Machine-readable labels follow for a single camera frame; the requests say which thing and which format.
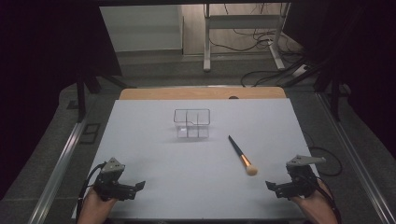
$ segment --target black cable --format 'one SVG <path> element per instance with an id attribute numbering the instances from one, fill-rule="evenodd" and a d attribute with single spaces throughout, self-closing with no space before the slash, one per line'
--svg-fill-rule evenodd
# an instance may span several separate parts
<path id="1" fill-rule="evenodd" d="M 270 47 L 271 44 L 268 44 L 268 41 L 272 41 L 271 39 L 264 39 L 264 40 L 259 40 L 257 42 L 256 48 L 257 49 L 266 49 L 268 47 Z"/>
<path id="2" fill-rule="evenodd" d="M 224 9 L 225 9 L 225 12 L 226 12 L 227 15 L 228 15 L 228 9 L 227 9 L 227 5 L 226 5 L 226 4 L 224 4 Z"/>
<path id="3" fill-rule="evenodd" d="M 335 160 L 336 160 L 336 161 L 338 162 L 338 164 L 340 165 L 340 168 L 338 169 L 338 171 L 335 172 L 335 173 L 333 173 L 333 174 L 324 173 L 324 172 L 321 172 L 320 170 L 318 170 L 318 173 L 319 173 L 320 175 L 338 176 L 338 175 L 340 175 L 340 174 L 343 172 L 343 170 L 344 170 L 343 164 L 341 163 L 340 159 L 338 159 L 338 157 L 336 157 L 332 152 L 330 152 L 330 150 L 328 150 L 328 149 L 326 149 L 326 148 L 323 148 L 323 147 L 308 147 L 308 148 L 309 148 L 310 151 L 316 149 L 316 150 L 321 150 L 321 151 L 325 151 L 325 152 L 329 153 L 333 158 L 335 158 Z"/>
<path id="4" fill-rule="evenodd" d="M 282 55 L 287 55 L 287 56 L 292 56 L 292 55 L 304 56 L 304 54 L 305 54 L 305 52 L 303 50 L 302 51 L 284 51 L 284 50 L 280 49 L 279 52 Z"/>
<path id="5" fill-rule="evenodd" d="M 262 41 L 256 43 L 255 45 L 253 45 L 252 47 L 247 48 L 247 49 L 233 49 L 233 48 L 230 48 L 230 47 L 228 47 L 228 46 L 224 46 L 224 45 L 220 45 L 220 44 L 215 44 L 215 43 L 212 42 L 212 40 L 210 39 L 210 37 L 209 37 L 209 41 L 210 41 L 210 43 L 211 43 L 212 45 L 217 46 L 217 47 L 222 47 L 222 48 L 231 49 L 231 50 L 235 50 L 235 51 L 247 51 L 247 50 L 250 50 L 250 49 L 254 49 L 260 42 L 263 42 L 264 40 L 262 40 Z"/>
<path id="6" fill-rule="evenodd" d="M 283 79 L 283 78 L 285 78 L 285 77 L 291 75 L 291 74 L 288 74 L 289 70 L 291 70 L 291 69 L 293 69 L 293 68 L 296 68 L 297 66 L 301 66 L 301 64 L 303 64 L 304 62 L 305 62 L 305 57 L 301 58 L 298 62 L 292 64 L 292 65 L 289 66 L 287 69 L 282 70 L 282 71 L 278 74 L 278 77 L 281 77 L 281 78 L 278 79 L 278 80 L 276 81 L 276 85 L 277 85 L 277 82 L 278 82 L 279 80 L 281 80 L 281 79 Z M 264 82 L 267 82 L 267 81 L 271 80 L 271 79 L 274 78 L 274 77 L 276 77 L 276 76 L 273 76 L 273 77 L 270 77 L 270 78 L 269 78 L 269 77 L 260 78 L 259 80 L 256 81 L 256 83 L 253 85 L 253 87 L 257 87 L 258 85 L 260 85 L 260 84 L 262 84 L 262 83 L 264 83 Z"/>
<path id="7" fill-rule="evenodd" d="M 291 49 L 289 49 L 288 43 L 289 43 L 289 39 L 288 39 L 288 38 L 286 38 L 286 43 L 285 43 L 285 46 L 286 46 L 286 48 L 288 49 L 288 51 L 289 51 L 289 52 L 292 52 L 292 50 L 291 50 Z"/>
<path id="8" fill-rule="evenodd" d="M 249 75 L 251 75 L 251 74 L 255 74 L 255 73 L 278 73 L 278 71 L 254 71 L 254 72 L 246 73 L 246 74 L 244 74 L 244 75 L 241 77 L 241 79 L 240 79 L 240 83 L 241 83 L 242 87 L 246 87 L 245 84 L 244 84 L 244 79 L 245 79 L 247 76 L 249 76 Z"/>
<path id="9" fill-rule="evenodd" d="M 304 57 L 303 53 L 299 53 L 299 52 L 286 52 L 286 51 L 282 51 L 281 49 L 279 49 L 279 55 L 282 58 L 283 61 L 287 62 L 287 63 L 297 63 L 298 61 L 292 62 L 289 59 L 287 59 L 285 56 L 293 56 L 293 55 L 297 55 L 297 56 L 302 56 Z"/>
<path id="10" fill-rule="evenodd" d="M 309 149 L 309 151 L 311 151 L 312 152 L 312 150 L 321 150 L 321 151 L 324 151 L 324 152 L 327 152 L 327 153 L 329 153 L 333 158 L 335 158 L 335 160 L 338 162 L 338 164 L 340 165 L 340 168 L 339 168 L 339 170 L 337 171 L 337 172 L 335 172 L 334 174 L 327 174 L 327 173 L 324 173 L 324 172 L 321 172 L 320 170 L 318 170 L 318 173 L 320 174 L 320 175 L 326 175 L 326 176 L 338 176 L 338 175 L 340 175 L 342 172 L 343 172 L 343 170 L 344 170 L 344 167 L 343 167 L 343 163 L 341 163 L 341 161 L 340 161 L 340 159 L 338 159 L 338 157 L 337 156 L 335 156 L 335 154 L 333 154 L 332 152 L 330 152 L 330 150 L 329 149 L 326 149 L 326 148 L 324 148 L 324 147 L 316 147 L 315 146 L 315 142 L 314 142 L 314 139 L 312 138 L 312 136 L 308 133 L 308 132 L 306 132 L 306 131 L 304 131 L 304 130 L 302 130 L 303 131 L 303 133 L 305 133 L 307 136 L 308 136 L 308 138 L 311 140 L 311 142 L 312 142 L 312 146 L 311 147 L 308 147 L 308 149 Z"/>
<path id="11" fill-rule="evenodd" d="M 85 191 L 87 190 L 88 184 L 90 183 L 90 179 L 91 179 L 93 173 L 95 173 L 95 171 L 97 169 L 99 169 L 99 168 L 102 169 L 105 165 L 106 165 L 106 162 L 97 165 L 90 172 L 87 179 L 85 179 L 84 184 L 82 185 L 81 191 L 79 192 L 79 195 L 78 195 L 77 210 L 76 210 L 76 223 L 78 223 L 79 213 L 81 212 L 81 208 L 84 203 L 84 195 L 85 195 Z"/>
<path id="12" fill-rule="evenodd" d="M 342 224 L 342 220 L 341 220 L 341 214 L 340 211 L 337 208 L 337 205 L 335 204 L 335 200 L 334 197 L 331 197 L 328 193 L 326 193 L 326 191 L 324 191 L 323 188 L 321 188 L 319 185 L 313 183 L 311 180 L 309 180 L 308 178 L 306 178 L 303 175 L 298 175 L 293 173 L 294 175 L 299 176 L 301 179 L 303 179 L 304 181 L 306 181 L 306 183 L 308 183 L 309 185 L 311 185 L 312 187 L 314 187 L 321 195 L 323 195 L 323 197 L 327 200 L 327 202 L 329 203 L 329 206 L 332 208 L 332 211 L 335 214 L 335 218 L 337 219 L 337 223 L 338 224 Z M 328 185 L 326 184 L 326 182 L 324 182 L 322 179 L 320 179 L 324 185 L 326 186 L 326 188 L 330 191 Z"/>
<path id="13" fill-rule="evenodd" d="M 258 3 L 256 3 L 256 6 L 253 8 L 253 10 L 251 10 L 250 14 L 254 12 L 254 10 L 256 10 Z"/>
<path id="14" fill-rule="evenodd" d="M 258 39 L 255 38 L 254 35 L 273 35 L 273 33 L 272 33 L 273 31 L 256 33 L 257 29 L 254 30 L 253 34 L 240 33 L 240 32 L 235 31 L 235 29 L 233 29 L 233 31 L 234 31 L 236 34 L 238 34 L 238 35 L 253 35 L 253 38 L 254 38 L 255 40 L 258 40 Z"/>
<path id="15" fill-rule="evenodd" d="M 253 39 L 255 39 L 255 40 L 261 40 L 261 38 L 263 37 L 263 36 L 268 36 L 268 35 L 274 35 L 275 33 L 273 32 L 273 31 L 268 31 L 268 32 L 262 32 L 262 33 L 254 33 L 253 34 Z"/>
<path id="16" fill-rule="evenodd" d="M 317 176 L 317 179 L 319 179 L 319 180 L 324 184 L 324 186 L 326 186 L 327 190 L 328 190 L 329 193 L 330 193 L 330 196 L 331 196 L 332 199 L 334 200 L 334 195 L 332 194 L 332 190 L 330 189 L 330 187 L 329 187 L 329 185 L 326 183 L 326 181 L 324 181 L 322 178 L 320 178 L 320 177 L 318 177 L 318 176 Z"/>
<path id="17" fill-rule="evenodd" d="M 303 133 L 305 133 L 305 134 L 308 136 L 309 140 L 310 140 L 311 143 L 312 143 L 312 147 L 314 147 L 314 146 L 315 146 L 314 139 L 311 137 L 311 135 L 310 135 L 308 132 L 306 132 L 306 131 L 304 131 L 304 130 L 302 130 L 302 131 L 303 131 Z"/>

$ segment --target metal frame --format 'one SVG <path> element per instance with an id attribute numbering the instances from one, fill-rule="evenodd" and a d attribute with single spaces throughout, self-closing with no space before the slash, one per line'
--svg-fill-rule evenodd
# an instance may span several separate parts
<path id="1" fill-rule="evenodd" d="M 365 168 L 356 148 L 353 146 L 352 142 L 348 138 L 342 123 L 340 121 L 337 121 L 332 115 L 332 111 L 330 110 L 330 105 L 328 100 L 326 99 L 325 93 L 317 93 L 317 97 L 321 102 L 327 117 L 331 121 L 332 126 L 334 127 L 340 139 L 340 142 L 344 145 L 345 152 L 348 155 L 349 160 L 351 161 L 352 167 L 358 175 L 358 178 L 361 181 L 364 189 L 366 190 L 366 193 L 369 196 L 369 199 L 371 200 L 375 211 L 381 218 L 382 223 L 396 223 L 395 217 L 391 213 L 387 201 L 385 200 L 380 189 Z"/>
<path id="2" fill-rule="evenodd" d="M 94 100 L 90 102 L 88 111 L 91 111 L 93 102 Z M 69 139 L 64 146 L 64 150 L 62 151 L 62 154 L 59 157 L 59 160 L 56 162 L 55 168 L 49 177 L 49 181 L 41 193 L 38 203 L 35 206 L 35 210 L 33 210 L 33 213 L 29 218 L 29 224 L 43 223 L 45 221 L 52 202 L 55 199 L 55 195 L 61 186 L 62 180 L 64 179 L 64 174 L 66 173 L 67 166 L 72 158 L 73 151 L 78 143 L 78 139 L 84 132 L 87 117 L 88 116 L 85 116 L 83 120 L 77 122 L 73 128 L 73 131 L 71 132 Z"/>
<path id="3" fill-rule="evenodd" d="M 204 50 L 204 71 L 210 71 L 210 30 L 213 29 L 273 29 L 276 28 L 274 41 L 269 41 L 268 45 L 278 70 L 284 70 L 285 65 L 279 55 L 278 41 L 290 3 L 286 3 L 281 14 L 277 15 L 221 15 L 210 16 L 210 6 L 205 5 L 205 50 Z"/>

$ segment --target brush bristles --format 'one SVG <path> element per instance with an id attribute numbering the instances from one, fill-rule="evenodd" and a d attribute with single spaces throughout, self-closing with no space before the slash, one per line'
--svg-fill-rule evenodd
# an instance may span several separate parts
<path id="1" fill-rule="evenodd" d="M 259 170 L 257 169 L 256 166 L 254 165 L 249 165 L 247 166 L 247 174 L 248 175 L 256 175 Z"/>

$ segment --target black curtain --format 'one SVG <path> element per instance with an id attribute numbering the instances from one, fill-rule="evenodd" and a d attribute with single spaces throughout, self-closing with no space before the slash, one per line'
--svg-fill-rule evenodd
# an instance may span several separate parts
<path id="1" fill-rule="evenodd" d="M 46 131 L 60 91 L 94 67 L 121 75 L 99 7 L 0 4 L 2 198 Z"/>
<path id="2" fill-rule="evenodd" d="M 341 58 L 349 103 L 396 158 L 396 4 L 371 1 Z"/>

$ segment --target brush handle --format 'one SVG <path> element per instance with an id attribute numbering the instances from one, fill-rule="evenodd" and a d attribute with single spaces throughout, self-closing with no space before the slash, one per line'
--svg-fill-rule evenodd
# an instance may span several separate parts
<path id="1" fill-rule="evenodd" d="M 228 139 L 230 140 L 231 144 L 233 145 L 233 149 L 235 149 L 236 154 L 238 154 L 239 157 L 242 157 L 244 153 L 242 152 L 241 148 L 235 143 L 235 141 L 231 138 L 230 135 L 228 135 Z"/>

